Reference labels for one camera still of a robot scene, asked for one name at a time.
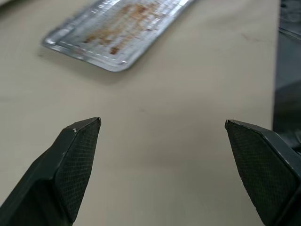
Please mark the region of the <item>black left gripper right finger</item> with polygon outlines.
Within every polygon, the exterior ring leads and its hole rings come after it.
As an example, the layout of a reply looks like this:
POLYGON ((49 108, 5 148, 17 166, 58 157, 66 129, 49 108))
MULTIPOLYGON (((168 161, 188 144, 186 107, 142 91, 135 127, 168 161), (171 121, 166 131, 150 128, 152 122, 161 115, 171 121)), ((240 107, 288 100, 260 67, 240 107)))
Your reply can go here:
POLYGON ((301 154, 274 131, 226 120, 239 176, 266 226, 301 224, 301 154))

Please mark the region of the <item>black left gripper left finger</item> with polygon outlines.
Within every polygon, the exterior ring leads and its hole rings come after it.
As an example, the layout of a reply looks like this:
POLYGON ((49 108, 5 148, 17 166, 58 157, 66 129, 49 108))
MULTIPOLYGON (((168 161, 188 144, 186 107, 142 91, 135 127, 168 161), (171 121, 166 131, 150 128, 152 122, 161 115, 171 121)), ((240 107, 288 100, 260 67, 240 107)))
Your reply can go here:
POLYGON ((64 128, 0 207, 2 226, 71 226, 93 167, 101 119, 64 128))

